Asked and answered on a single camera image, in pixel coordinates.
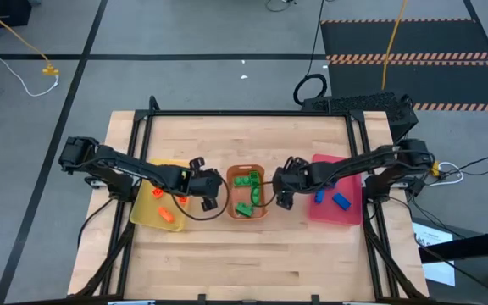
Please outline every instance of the orange basket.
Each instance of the orange basket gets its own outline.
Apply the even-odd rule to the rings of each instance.
[[[257,164],[249,164],[249,165],[233,165],[227,169],[227,182],[229,183],[230,189],[230,202],[229,207],[227,208],[227,213],[232,219],[236,220],[259,220],[265,217],[269,211],[266,207],[256,207],[253,206],[253,212],[251,217],[247,217],[241,215],[236,212],[236,205],[239,202],[244,202],[246,205],[252,204],[251,202],[251,192],[252,187],[251,184],[249,186],[236,186],[235,178],[237,177],[249,177],[250,172],[257,172],[259,175],[259,183],[260,186],[258,189],[260,190],[259,194],[259,203],[258,205],[264,205],[264,185],[263,177],[264,177],[264,168]]]

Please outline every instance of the wooden tabletop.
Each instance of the wooden tabletop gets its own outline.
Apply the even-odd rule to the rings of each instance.
[[[104,144],[126,153],[132,118],[133,112],[113,112]],[[384,113],[365,113],[365,118],[371,149],[392,143]],[[357,142],[361,152],[358,136]],[[216,168],[223,176],[234,164],[260,164],[269,179],[288,157],[311,160],[315,153],[350,157],[343,118],[154,117],[148,159],[202,156],[206,168]],[[270,198],[272,190],[266,190]],[[393,190],[391,195],[405,201],[401,191]],[[225,196],[225,190],[220,191],[219,204]],[[93,191],[88,214],[107,197],[106,190]],[[198,199],[193,200],[190,212],[208,215]],[[268,216],[257,222],[238,222],[224,214],[206,222],[188,219],[185,230],[176,233],[137,226],[125,298],[195,300],[197,294],[206,293],[208,300],[305,301],[312,294],[319,294],[322,301],[374,300],[362,226],[312,222],[306,205],[304,195],[295,195],[291,211],[272,205]],[[115,206],[84,230],[69,293],[84,286],[104,260]],[[383,208],[393,258],[417,289],[428,295],[407,208],[395,201],[383,203]],[[111,292],[119,264],[114,266]],[[388,295],[380,258],[378,265]]]

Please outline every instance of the pink plastic bin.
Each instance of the pink plastic bin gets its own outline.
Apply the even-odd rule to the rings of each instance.
[[[313,162],[337,162],[341,157],[322,154],[313,155]],[[332,197],[341,193],[352,205],[347,211],[336,204]],[[336,188],[325,189],[323,202],[314,201],[315,194],[310,195],[308,217],[314,221],[336,225],[360,225],[363,222],[363,193],[361,192],[361,175],[353,175],[338,180]]]

